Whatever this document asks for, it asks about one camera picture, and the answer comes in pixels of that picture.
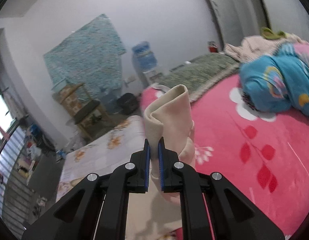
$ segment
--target green cloth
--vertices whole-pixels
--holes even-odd
[[[169,88],[179,84],[185,85],[189,90],[191,102],[196,101],[205,91],[239,68],[237,61],[219,53],[205,54],[190,62],[191,64],[181,65],[164,76],[159,84]]]
[[[278,31],[278,33],[274,33],[273,30],[262,27],[261,28],[261,35],[264,37],[266,40],[279,40],[281,38],[286,38],[286,33],[283,31]]]

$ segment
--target mattress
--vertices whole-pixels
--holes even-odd
[[[101,136],[66,157],[57,190],[58,201],[89,173],[105,175],[130,161],[131,154],[143,150],[143,119],[133,115]]]
[[[162,92],[147,88],[144,110]],[[222,173],[288,239],[309,212],[309,117],[251,110],[241,99],[238,75],[192,104],[196,170]]]

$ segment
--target wooden chair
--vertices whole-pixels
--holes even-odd
[[[78,88],[82,87],[86,95],[88,96],[88,102],[83,106],[79,101],[78,97],[75,94],[75,91]],[[87,136],[90,140],[92,140],[92,136],[87,132],[85,127],[82,125],[82,122],[88,117],[91,113],[93,113],[96,109],[100,112],[102,117],[105,117],[113,126],[115,126],[115,122],[106,112],[104,106],[101,104],[99,100],[91,98],[87,89],[84,86],[84,83],[79,83],[74,86],[66,86],[60,92],[60,104],[64,106],[64,108],[68,111],[68,113],[72,116],[75,125]]]

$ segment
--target beige blanket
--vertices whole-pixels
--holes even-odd
[[[297,35],[289,33],[287,33],[287,38],[274,41],[266,40],[261,36],[250,36],[242,40],[240,47],[226,44],[224,46],[224,53],[235,60],[247,63],[256,60],[262,55],[273,55],[280,45],[286,42],[309,45],[307,41],[303,41]]]

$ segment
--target chair leg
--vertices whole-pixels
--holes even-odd
[[[104,115],[105,115],[105,117],[108,119],[108,121],[109,121],[110,123],[112,123],[113,126],[116,126],[116,123],[115,123],[115,122],[113,121],[113,119],[108,115],[108,113],[107,113],[107,111],[106,111],[106,109],[104,108],[103,105],[99,105],[99,106],[98,106],[98,110],[100,111],[101,114],[104,114]]]
[[[90,141],[92,141],[92,136],[87,132],[87,130],[83,127],[83,125],[78,123],[77,126],[84,133],[84,135],[87,136],[90,139]]]

